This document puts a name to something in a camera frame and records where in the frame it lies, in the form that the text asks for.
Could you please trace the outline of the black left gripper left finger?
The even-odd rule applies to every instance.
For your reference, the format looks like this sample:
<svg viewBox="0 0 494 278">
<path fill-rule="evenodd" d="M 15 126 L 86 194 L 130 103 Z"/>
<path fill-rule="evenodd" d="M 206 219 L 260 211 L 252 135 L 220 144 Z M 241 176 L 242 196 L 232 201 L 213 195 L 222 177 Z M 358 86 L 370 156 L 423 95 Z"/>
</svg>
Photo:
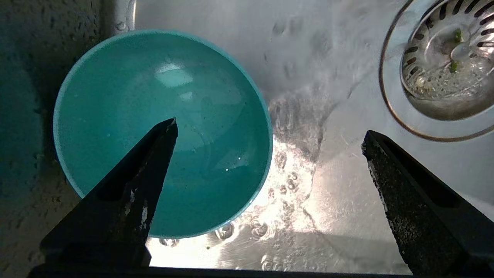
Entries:
<svg viewBox="0 0 494 278">
<path fill-rule="evenodd" d="M 178 125 L 160 122 L 41 241 L 46 263 L 147 267 L 145 243 Z"/>
</svg>

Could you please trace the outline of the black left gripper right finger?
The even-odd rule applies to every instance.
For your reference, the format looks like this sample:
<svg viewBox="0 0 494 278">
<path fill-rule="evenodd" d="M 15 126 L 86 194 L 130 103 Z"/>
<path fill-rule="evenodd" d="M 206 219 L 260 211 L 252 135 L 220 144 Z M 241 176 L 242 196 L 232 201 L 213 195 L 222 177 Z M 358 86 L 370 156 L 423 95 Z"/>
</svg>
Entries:
<svg viewBox="0 0 494 278">
<path fill-rule="evenodd" d="M 493 276 L 494 224 L 389 137 L 366 132 L 370 175 L 416 276 Z"/>
</svg>

